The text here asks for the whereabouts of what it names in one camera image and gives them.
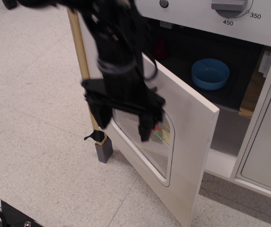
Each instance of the blue bowl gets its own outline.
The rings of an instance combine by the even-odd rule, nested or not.
[[[192,81],[199,88],[214,91],[222,88],[230,75],[229,67],[216,59],[202,59],[192,65]]]

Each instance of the red object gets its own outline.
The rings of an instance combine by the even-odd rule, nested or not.
[[[156,125],[154,129],[151,129],[150,135],[153,134],[157,130],[162,130],[162,129],[158,125]]]
[[[153,46],[153,56],[157,61],[165,60],[169,57],[167,43],[164,37],[159,38]]]

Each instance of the black equipment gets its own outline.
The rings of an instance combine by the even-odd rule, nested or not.
[[[149,140],[150,132],[163,119],[165,100],[151,91],[145,80],[156,76],[156,62],[149,27],[139,14],[134,0],[18,0],[27,7],[65,5],[77,10],[95,39],[97,65],[103,79],[82,82],[86,100],[101,128],[106,128],[112,108],[139,116],[139,134]],[[142,53],[155,64],[155,72],[144,76]]]

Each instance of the metal screw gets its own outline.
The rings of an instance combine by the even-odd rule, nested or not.
[[[30,221],[25,222],[24,227],[31,227],[31,222]]]

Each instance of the oven door window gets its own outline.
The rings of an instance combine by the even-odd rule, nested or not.
[[[137,115],[120,110],[115,110],[113,115],[117,126],[143,154],[144,158],[141,160],[163,185],[168,186],[174,140],[173,125],[169,116],[165,114],[163,122],[159,122],[151,131],[149,141],[141,142]]]

